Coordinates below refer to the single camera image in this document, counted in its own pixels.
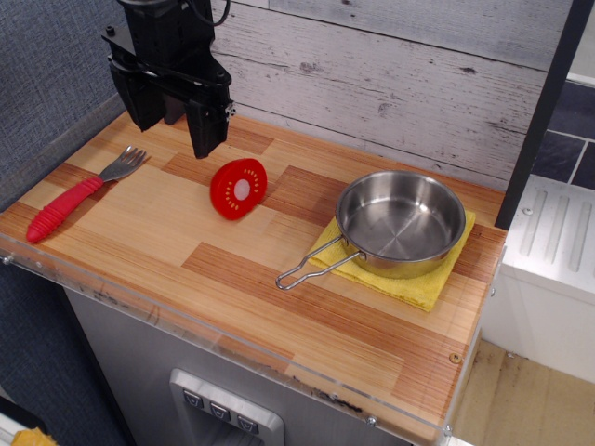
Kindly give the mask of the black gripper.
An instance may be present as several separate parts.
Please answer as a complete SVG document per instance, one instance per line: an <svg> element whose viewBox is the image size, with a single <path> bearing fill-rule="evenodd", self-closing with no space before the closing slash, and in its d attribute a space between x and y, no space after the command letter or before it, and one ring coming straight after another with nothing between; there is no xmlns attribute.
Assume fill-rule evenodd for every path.
<svg viewBox="0 0 595 446"><path fill-rule="evenodd" d="M166 114L164 95L185 103L196 159L206 158L228 135L231 76L215 60L215 29L229 15L213 15L209 1L121 1L122 26L101 37L111 49L110 71L134 124L146 131Z"/></svg>

